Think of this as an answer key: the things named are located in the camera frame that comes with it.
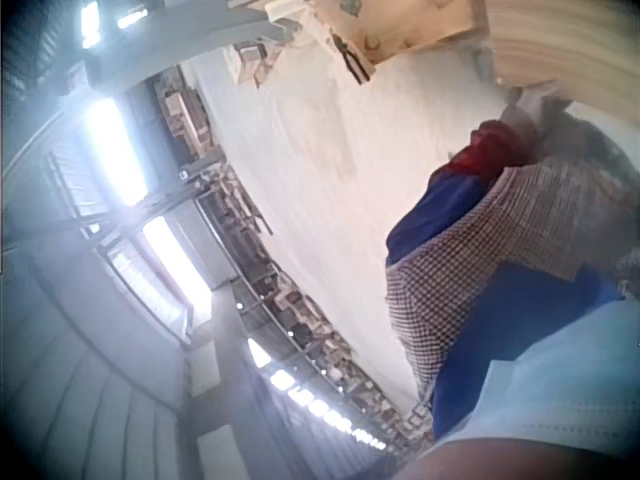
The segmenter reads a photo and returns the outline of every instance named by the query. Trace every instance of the floor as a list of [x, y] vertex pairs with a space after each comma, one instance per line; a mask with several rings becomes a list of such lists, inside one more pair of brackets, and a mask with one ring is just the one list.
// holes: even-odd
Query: floor
[[[273, 236], [276, 261], [324, 309], [357, 363], [403, 412], [414, 380], [387, 317], [385, 238], [431, 172], [503, 100], [470, 57], [395, 57], [358, 86], [310, 39], [288, 47], [265, 85], [235, 85], [220, 51], [183, 64], [230, 163]], [[586, 107], [640, 167], [637, 134]]]

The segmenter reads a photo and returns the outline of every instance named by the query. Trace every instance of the person's arm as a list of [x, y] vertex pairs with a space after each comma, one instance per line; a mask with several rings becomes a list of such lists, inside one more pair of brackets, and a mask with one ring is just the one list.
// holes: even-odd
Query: person's arm
[[451, 227], [486, 195], [505, 167], [534, 161], [541, 135], [567, 102], [558, 100], [552, 82], [525, 90], [500, 120], [482, 123], [467, 147], [436, 170], [426, 193], [387, 237], [387, 266]]
[[480, 125], [471, 133], [470, 144], [431, 175], [424, 196], [393, 228], [387, 238], [387, 264], [452, 226], [482, 200], [505, 167], [530, 162], [529, 152], [504, 121]]

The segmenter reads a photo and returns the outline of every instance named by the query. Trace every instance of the checkered shirt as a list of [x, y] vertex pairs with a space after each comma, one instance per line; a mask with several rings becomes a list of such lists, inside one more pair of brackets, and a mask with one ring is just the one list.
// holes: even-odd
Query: checkered shirt
[[632, 215], [625, 193], [584, 162], [508, 168], [467, 215], [387, 269], [391, 322], [423, 399], [499, 264], [572, 280], [629, 248], [607, 240]]

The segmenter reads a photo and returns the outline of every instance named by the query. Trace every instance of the wall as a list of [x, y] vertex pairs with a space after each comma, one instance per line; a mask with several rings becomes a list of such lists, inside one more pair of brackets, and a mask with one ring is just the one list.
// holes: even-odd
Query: wall
[[[67, 218], [44, 163], [4, 231]], [[2, 422], [51, 478], [181, 478], [185, 356], [136, 309], [80, 232], [23, 239], [3, 258]]]

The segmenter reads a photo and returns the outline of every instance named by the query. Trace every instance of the blue shirt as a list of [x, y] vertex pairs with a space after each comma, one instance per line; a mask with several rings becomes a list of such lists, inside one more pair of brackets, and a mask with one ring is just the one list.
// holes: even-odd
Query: blue shirt
[[[475, 176], [443, 171], [387, 239], [387, 265], [399, 262], [471, 211], [489, 191]], [[513, 264], [500, 265], [478, 298], [436, 379], [436, 440], [476, 404], [492, 360], [514, 360], [590, 310], [619, 298], [615, 285], [583, 268], [573, 282]]]

